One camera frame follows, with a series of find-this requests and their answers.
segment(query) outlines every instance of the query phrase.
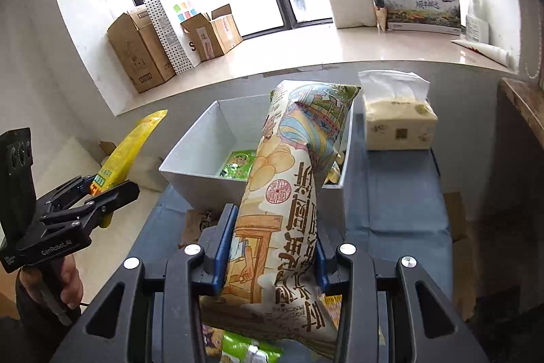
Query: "tissue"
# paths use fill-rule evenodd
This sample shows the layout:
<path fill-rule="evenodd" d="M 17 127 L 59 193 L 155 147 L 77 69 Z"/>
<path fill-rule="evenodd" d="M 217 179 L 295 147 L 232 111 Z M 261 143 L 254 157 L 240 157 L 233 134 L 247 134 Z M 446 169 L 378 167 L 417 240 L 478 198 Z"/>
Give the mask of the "tissue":
<path fill-rule="evenodd" d="M 415 73 L 359 73 L 368 150 L 429 149 L 438 118 L 427 101 L 430 82 Z"/>

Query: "open white storage box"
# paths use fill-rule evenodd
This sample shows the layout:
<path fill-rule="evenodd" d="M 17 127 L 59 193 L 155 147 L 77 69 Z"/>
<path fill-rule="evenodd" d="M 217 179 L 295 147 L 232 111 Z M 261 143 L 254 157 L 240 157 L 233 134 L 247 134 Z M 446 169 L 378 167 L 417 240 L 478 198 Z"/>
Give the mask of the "open white storage box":
<path fill-rule="evenodd" d="M 159 171 L 198 211 L 221 213 L 227 203 L 240 204 L 246 181 L 220 177 L 232 151 L 257 149 L 270 106 L 270 96 L 216 100 L 170 151 Z M 345 232 L 344 183 L 351 173 L 353 108 L 348 115 L 341 150 L 346 157 L 337 185 L 325 185 L 317 194 L 320 219 Z"/>

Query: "white plastic bottle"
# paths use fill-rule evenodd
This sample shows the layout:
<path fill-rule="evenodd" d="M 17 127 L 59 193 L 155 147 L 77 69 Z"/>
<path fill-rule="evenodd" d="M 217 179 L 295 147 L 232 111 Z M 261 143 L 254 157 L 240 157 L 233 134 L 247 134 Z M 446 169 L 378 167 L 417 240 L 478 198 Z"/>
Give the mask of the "white plastic bottle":
<path fill-rule="evenodd" d="M 489 24 L 481 19 L 481 16 L 480 0 L 469 0 L 465 34 L 467 40 L 489 44 Z"/>

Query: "red circular stamp logo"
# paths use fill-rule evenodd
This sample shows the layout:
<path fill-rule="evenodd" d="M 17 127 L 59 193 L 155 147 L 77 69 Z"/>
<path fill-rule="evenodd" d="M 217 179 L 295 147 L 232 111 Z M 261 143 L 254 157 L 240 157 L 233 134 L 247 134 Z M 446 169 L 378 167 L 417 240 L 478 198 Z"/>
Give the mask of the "red circular stamp logo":
<path fill-rule="evenodd" d="M 291 195 L 291 185 L 285 179 L 276 179 L 267 188 L 270 203 L 284 203 Z"/>

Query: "metal bolt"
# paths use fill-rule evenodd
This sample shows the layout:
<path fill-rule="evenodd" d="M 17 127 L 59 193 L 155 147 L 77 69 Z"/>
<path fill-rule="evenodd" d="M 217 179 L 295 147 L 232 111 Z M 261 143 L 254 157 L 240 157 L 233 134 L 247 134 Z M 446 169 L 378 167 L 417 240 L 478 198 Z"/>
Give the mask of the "metal bolt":
<path fill-rule="evenodd" d="M 123 262 L 123 266 L 127 269 L 134 269 L 140 264 L 140 260 L 137 257 L 129 257 Z"/>
<path fill-rule="evenodd" d="M 415 265 L 417 265 L 417 260 L 411 256 L 404 256 L 401 259 L 401 263 L 405 268 L 415 268 Z"/>
<path fill-rule="evenodd" d="M 353 246 L 351 243 L 343 243 L 340 245 L 340 252 L 346 256 L 355 254 L 355 251 L 357 251 L 357 248 L 355 248 L 355 246 Z"/>
<path fill-rule="evenodd" d="M 200 252 L 202 248 L 200 248 L 200 245 L 197 245 L 196 243 L 192 243 L 191 245 L 187 245 L 184 249 L 185 254 L 189 256 L 194 256 Z"/>

